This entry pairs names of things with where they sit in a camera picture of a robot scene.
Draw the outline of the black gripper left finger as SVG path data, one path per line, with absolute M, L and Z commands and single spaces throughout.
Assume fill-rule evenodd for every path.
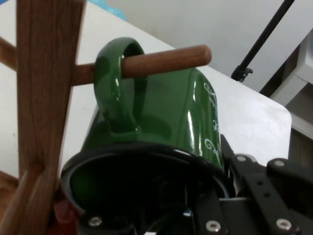
M 78 190 L 80 235 L 209 235 L 221 230 L 212 182 L 176 176 L 101 175 Z

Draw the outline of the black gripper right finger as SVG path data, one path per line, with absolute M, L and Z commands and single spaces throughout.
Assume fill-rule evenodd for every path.
M 266 166 L 236 155 L 221 136 L 224 171 L 235 197 L 222 201 L 232 235 L 311 235 L 313 171 L 287 159 Z

